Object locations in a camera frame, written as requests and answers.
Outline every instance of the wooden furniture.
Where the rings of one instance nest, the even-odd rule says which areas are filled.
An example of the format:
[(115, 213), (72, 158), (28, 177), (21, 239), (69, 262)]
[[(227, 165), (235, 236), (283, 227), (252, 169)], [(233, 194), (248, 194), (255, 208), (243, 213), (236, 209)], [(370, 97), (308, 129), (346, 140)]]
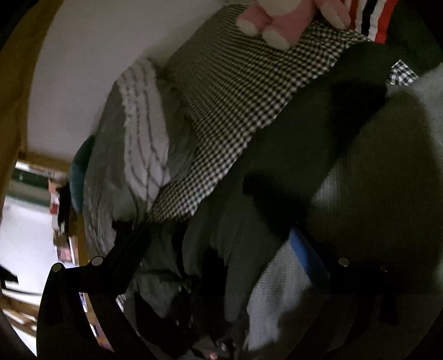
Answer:
[[(77, 266), (87, 265), (90, 258), (86, 247), (85, 221), (83, 215), (76, 214), (72, 207), (69, 214), (69, 232), (69, 239), (73, 250), (73, 263)], [(86, 302), (86, 317), (88, 318), (89, 323), (94, 327), (98, 343), (102, 347), (112, 350), (112, 347), (98, 322), (88, 294), (84, 294), (84, 296)]]
[(0, 213), (19, 150), (27, 152), (27, 109), (46, 32), (63, 0), (40, 0), (0, 51)]
[(9, 323), (24, 333), (36, 337), (39, 307), (8, 297), (0, 292), (0, 307)]
[(34, 152), (19, 152), (18, 159), (34, 168), (48, 169), (67, 174), (70, 162)]

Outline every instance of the teal pillow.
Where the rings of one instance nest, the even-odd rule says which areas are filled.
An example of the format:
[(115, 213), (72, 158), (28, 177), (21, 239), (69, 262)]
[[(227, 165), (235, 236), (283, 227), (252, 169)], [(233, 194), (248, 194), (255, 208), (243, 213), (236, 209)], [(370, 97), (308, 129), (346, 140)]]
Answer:
[(88, 170), (89, 160), (95, 145), (95, 136), (91, 135), (72, 160), (69, 168), (69, 189), (71, 192), (71, 203), (76, 213), (81, 214), (83, 210), (83, 189), (85, 187), (85, 175)]

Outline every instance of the pillow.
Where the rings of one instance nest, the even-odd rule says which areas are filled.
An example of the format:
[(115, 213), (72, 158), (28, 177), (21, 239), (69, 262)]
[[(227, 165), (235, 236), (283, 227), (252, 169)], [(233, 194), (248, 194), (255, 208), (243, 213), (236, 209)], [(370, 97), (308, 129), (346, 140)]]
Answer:
[(399, 0), (344, 0), (351, 17), (351, 30), (376, 43), (385, 43), (389, 21)]
[(83, 188), (85, 186), (85, 175), (88, 169), (89, 159), (95, 144), (95, 136), (91, 135), (72, 160), (69, 168), (69, 189), (71, 192), (72, 207), (77, 214), (81, 214), (83, 210)]

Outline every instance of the black fabric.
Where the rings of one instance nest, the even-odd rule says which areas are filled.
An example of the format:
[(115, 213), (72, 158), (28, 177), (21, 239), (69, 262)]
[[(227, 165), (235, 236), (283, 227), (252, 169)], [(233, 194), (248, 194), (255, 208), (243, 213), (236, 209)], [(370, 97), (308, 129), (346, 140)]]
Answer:
[(115, 240), (114, 245), (124, 241), (132, 232), (132, 223), (127, 223), (125, 221), (113, 220), (112, 229), (115, 230)]
[(383, 106), (385, 79), (397, 56), (373, 43), (345, 51), (330, 73), (300, 90), (271, 125), (255, 134), (200, 204), (185, 233), (184, 268), (202, 277), (207, 249), (224, 259), (225, 320), (239, 320), (291, 224), (303, 220), (334, 162)]
[(0, 311), (0, 359), (35, 360), (35, 355), (19, 338), (3, 311)]
[(0, 265), (0, 288), (5, 288), (5, 281), (11, 281), (18, 283), (17, 277), (12, 274), (8, 269), (5, 269), (3, 266)]
[(361, 33), (363, 35), (369, 36), (369, 28), (371, 27), (371, 15), (374, 12), (375, 5), (377, 5), (378, 0), (368, 0), (363, 9), (363, 14), (361, 16)]
[(71, 191), (69, 188), (69, 183), (66, 183), (66, 185), (58, 188), (57, 191), (60, 195), (60, 205), (58, 207), (57, 216), (58, 228), (60, 229), (62, 224), (65, 224), (64, 234), (66, 234), (66, 241), (69, 245), (69, 239), (67, 238), (67, 234), (69, 234), (69, 212), (71, 210)]
[[(430, 30), (419, 13), (409, 4), (416, 0), (400, 0), (389, 22), (386, 44), (396, 47), (399, 57), (419, 76), (443, 62), (443, 50), (437, 34)], [(432, 4), (424, 5), (432, 9)]]
[(134, 299), (140, 335), (160, 347), (164, 353), (178, 358), (197, 340), (180, 331), (173, 319), (160, 318), (139, 293), (134, 295)]
[(412, 8), (414, 8), (420, 15), (420, 18), (426, 23), (428, 29), (435, 36), (440, 47), (443, 49), (443, 32), (441, 31), (441, 12), (436, 11), (433, 6), (435, 3), (433, 0), (405, 0)]

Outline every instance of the rivet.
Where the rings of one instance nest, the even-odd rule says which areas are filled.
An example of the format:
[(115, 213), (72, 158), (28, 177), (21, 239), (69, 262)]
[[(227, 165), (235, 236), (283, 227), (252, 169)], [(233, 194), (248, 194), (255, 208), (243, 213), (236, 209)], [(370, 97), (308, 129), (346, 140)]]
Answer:
[(96, 256), (91, 260), (93, 266), (99, 266), (103, 263), (103, 258), (101, 256)]
[(384, 273), (387, 273), (389, 271), (389, 265), (386, 263), (381, 264), (380, 270), (383, 271)]
[(346, 258), (340, 258), (338, 259), (338, 264), (342, 267), (347, 267), (349, 266), (349, 260)]
[(60, 271), (62, 269), (62, 265), (58, 262), (58, 263), (56, 263), (56, 264), (54, 264), (53, 266), (52, 266), (52, 268), (51, 268), (51, 270), (53, 271), (53, 272), (57, 272), (57, 271)]

